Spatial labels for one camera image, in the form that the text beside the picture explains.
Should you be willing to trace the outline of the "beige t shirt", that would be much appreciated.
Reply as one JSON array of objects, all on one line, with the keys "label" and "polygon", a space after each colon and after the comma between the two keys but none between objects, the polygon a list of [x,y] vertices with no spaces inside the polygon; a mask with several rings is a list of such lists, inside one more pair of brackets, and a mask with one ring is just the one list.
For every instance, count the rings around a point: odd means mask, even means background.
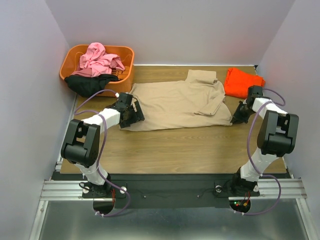
[{"label": "beige t shirt", "polygon": [[126,127],[127,131],[232,124],[224,86],[215,71],[190,69],[185,80],[136,83],[130,94],[138,99],[145,119]]}]

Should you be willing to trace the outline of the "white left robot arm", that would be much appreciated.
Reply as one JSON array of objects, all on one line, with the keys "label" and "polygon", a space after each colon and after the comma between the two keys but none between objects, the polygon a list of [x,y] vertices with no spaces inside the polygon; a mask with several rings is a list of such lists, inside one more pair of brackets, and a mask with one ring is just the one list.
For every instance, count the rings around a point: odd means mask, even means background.
[{"label": "white left robot arm", "polygon": [[107,130],[114,126],[127,128],[144,120],[140,103],[134,99],[131,104],[117,101],[100,112],[94,111],[89,118],[69,122],[60,154],[86,177],[87,182],[79,184],[84,198],[105,198],[113,190],[111,176],[100,164]]}]

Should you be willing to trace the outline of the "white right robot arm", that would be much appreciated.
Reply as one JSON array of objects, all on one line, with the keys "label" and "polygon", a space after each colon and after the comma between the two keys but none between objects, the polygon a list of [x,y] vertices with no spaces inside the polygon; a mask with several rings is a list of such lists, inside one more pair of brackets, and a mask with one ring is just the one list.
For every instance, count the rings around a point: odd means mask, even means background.
[{"label": "white right robot arm", "polygon": [[[242,195],[258,191],[258,180],[276,159],[292,153],[296,145],[299,117],[280,109],[268,98],[257,97],[251,101],[240,101],[233,114],[233,124],[247,123],[254,115],[246,140],[248,161],[233,175],[230,182],[231,192]],[[258,117],[262,124],[257,136],[257,148],[250,154],[252,130]]]}]

